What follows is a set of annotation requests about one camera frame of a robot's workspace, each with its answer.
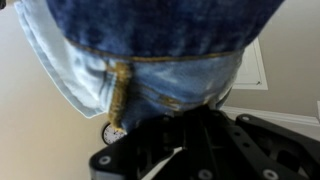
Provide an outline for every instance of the jeans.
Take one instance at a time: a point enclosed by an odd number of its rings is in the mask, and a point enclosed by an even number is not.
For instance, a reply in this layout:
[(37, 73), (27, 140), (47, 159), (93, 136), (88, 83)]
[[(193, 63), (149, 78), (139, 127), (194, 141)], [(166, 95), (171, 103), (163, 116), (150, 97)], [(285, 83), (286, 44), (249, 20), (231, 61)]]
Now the jeans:
[[(282, 2), (47, 0), (74, 59), (102, 78), (94, 89), (108, 120), (126, 131), (161, 114), (216, 108), (244, 48)], [(103, 73), (90, 66), (95, 59)]]

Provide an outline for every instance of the beige wall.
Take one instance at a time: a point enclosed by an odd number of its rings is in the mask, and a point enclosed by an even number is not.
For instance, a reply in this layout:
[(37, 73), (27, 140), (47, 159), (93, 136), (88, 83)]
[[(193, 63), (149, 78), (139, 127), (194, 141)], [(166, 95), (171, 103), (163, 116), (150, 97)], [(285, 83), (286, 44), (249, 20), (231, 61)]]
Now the beige wall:
[(0, 179), (90, 179), (89, 157), (105, 147), (105, 118), (85, 119), (64, 99), (12, 7), (0, 22)]
[(318, 117), (320, 1), (285, 1), (259, 39), (269, 90), (233, 90), (226, 105)]

